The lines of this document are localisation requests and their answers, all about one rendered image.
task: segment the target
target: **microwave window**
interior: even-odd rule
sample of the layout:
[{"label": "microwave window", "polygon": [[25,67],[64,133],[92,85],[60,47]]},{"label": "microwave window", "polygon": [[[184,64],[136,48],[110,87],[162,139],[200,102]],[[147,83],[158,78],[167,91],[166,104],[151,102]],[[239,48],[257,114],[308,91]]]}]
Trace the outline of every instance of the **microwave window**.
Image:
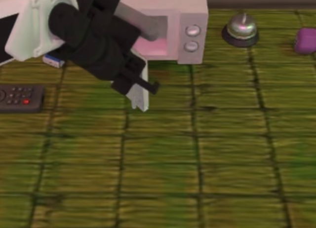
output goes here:
[{"label": "microwave window", "polygon": [[14,27],[18,14],[0,19],[0,65],[13,57],[5,52],[5,45]]}]

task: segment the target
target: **bell button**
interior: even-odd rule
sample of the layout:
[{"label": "bell button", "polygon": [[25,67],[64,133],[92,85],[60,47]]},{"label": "bell button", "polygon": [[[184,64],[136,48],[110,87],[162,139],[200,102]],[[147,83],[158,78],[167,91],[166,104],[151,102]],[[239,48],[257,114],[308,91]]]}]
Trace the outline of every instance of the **bell button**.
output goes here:
[{"label": "bell button", "polygon": [[191,42],[188,42],[184,45],[184,49],[187,51],[187,52],[195,52],[198,50],[198,43],[196,41],[191,41]]},{"label": "bell button", "polygon": [[196,37],[201,33],[201,28],[197,25],[189,26],[186,28],[186,34],[189,37]]}]

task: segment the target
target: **service bell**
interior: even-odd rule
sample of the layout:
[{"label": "service bell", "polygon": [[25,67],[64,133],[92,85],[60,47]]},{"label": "service bell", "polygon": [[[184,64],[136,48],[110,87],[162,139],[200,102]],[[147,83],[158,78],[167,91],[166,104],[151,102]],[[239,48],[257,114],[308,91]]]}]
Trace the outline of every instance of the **service bell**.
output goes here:
[{"label": "service bell", "polygon": [[235,15],[223,28],[222,38],[235,47],[251,47],[255,45],[259,40],[255,20],[246,13]]}]

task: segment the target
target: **black remote control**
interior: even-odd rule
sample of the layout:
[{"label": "black remote control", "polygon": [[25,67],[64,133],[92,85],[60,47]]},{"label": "black remote control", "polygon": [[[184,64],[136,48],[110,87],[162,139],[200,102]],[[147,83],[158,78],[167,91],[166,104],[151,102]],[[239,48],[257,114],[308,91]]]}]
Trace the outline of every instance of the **black remote control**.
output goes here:
[{"label": "black remote control", "polygon": [[0,113],[38,113],[44,93],[41,85],[0,84]]}]

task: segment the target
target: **microwave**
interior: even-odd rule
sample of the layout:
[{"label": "microwave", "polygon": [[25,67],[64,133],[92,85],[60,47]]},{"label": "microwave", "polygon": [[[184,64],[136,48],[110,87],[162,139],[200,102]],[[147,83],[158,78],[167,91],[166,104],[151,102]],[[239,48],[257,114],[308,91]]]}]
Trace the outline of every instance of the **microwave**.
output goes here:
[{"label": "microwave", "polygon": [[178,64],[203,62],[208,24],[207,0],[120,0],[155,19],[159,36],[139,37],[134,49],[146,60],[170,60]]}]

